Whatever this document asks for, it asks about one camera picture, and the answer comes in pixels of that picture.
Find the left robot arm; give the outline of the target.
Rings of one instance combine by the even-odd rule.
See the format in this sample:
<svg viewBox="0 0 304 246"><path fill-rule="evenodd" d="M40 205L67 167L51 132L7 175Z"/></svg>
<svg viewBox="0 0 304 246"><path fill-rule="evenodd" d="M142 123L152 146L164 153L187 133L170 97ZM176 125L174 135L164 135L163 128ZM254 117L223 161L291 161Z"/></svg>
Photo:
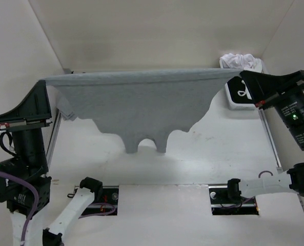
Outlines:
<svg viewBox="0 0 304 246"><path fill-rule="evenodd" d="M57 219L44 227L52 179L42 128L50 125L50 118L44 80L18 106L0 115L0 146L11 155L0 162L0 203L7 204L11 215L14 245L63 245L83 211L103 198L102 182L86 177Z"/></svg>

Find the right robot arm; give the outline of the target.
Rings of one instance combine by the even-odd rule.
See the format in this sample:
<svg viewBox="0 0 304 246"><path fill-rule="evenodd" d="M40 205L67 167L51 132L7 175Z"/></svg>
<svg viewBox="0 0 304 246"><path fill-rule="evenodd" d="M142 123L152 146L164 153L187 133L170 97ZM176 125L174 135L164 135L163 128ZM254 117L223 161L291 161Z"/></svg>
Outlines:
<svg viewBox="0 0 304 246"><path fill-rule="evenodd" d="M256 179L230 179L225 191L227 200L236 203L272 193L294 193L304 197L304 70L281 76L242 71L240 77L256 108L274 110L296 147L288 143L280 146L281 138L277 137L275 145L284 170Z"/></svg>

